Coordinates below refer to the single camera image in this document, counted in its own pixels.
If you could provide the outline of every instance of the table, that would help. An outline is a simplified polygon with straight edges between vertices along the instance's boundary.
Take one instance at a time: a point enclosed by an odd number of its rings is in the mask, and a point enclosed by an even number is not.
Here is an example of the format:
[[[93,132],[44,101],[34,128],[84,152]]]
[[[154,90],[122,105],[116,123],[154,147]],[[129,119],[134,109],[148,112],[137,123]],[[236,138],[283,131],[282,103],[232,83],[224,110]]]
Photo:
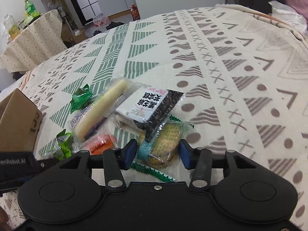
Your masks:
[[[0,69],[10,73],[34,69],[67,49],[61,39],[62,22],[51,10],[24,29],[0,55]]]

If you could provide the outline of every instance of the patterned blanket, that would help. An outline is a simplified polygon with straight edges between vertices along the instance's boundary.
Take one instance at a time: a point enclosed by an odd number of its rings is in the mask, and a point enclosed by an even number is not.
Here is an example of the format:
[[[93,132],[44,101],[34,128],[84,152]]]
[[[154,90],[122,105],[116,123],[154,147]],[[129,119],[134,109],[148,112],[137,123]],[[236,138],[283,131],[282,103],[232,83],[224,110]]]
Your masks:
[[[307,230],[308,50],[296,34],[214,7],[157,15],[83,41],[28,72],[20,86],[44,115],[36,158],[68,129],[71,96],[86,83],[94,95],[117,75],[182,91],[174,115],[195,124],[187,141],[215,153],[234,149],[286,178],[299,197],[291,221]],[[136,137],[109,130],[121,145]],[[0,205],[17,225],[22,214],[10,194],[4,198]]]

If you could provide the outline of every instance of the green soda bottle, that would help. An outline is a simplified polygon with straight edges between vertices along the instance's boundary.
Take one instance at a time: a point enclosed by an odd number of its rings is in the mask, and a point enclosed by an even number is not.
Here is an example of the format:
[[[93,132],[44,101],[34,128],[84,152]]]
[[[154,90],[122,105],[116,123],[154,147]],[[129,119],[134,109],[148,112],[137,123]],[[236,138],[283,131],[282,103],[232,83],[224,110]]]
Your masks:
[[[25,11],[27,12],[28,16],[37,17],[40,15],[40,13],[36,11],[33,2],[29,0],[25,0]]]

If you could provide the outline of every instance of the white cloth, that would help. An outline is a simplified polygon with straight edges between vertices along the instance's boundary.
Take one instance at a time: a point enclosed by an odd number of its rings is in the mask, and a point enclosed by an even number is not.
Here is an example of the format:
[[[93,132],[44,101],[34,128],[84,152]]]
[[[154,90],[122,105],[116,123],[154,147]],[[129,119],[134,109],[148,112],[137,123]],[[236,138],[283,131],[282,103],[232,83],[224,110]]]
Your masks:
[[[272,17],[284,21],[305,37],[308,36],[307,21],[299,15],[293,8],[277,1],[269,2],[272,5]]]
[[[0,55],[0,69],[12,72],[34,69],[66,49],[58,11],[51,10],[24,29]]]

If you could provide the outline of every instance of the screw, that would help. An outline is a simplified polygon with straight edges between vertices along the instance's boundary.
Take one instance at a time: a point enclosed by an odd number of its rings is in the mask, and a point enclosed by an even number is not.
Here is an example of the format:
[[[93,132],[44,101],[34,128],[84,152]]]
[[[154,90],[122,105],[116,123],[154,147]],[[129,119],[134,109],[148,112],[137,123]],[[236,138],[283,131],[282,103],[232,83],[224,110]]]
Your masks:
[[[192,182],[194,187],[206,187],[208,183],[205,180],[195,180]]]
[[[111,180],[108,182],[108,185],[110,187],[121,187],[123,185],[123,182],[121,180]]]
[[[154,186],[154,189],[155,189],[155,190],[162,190],[162,189],[163,189],[163,187],[162,187],[162,186],[160,186],[160,185],[156,185],[156,186]]]

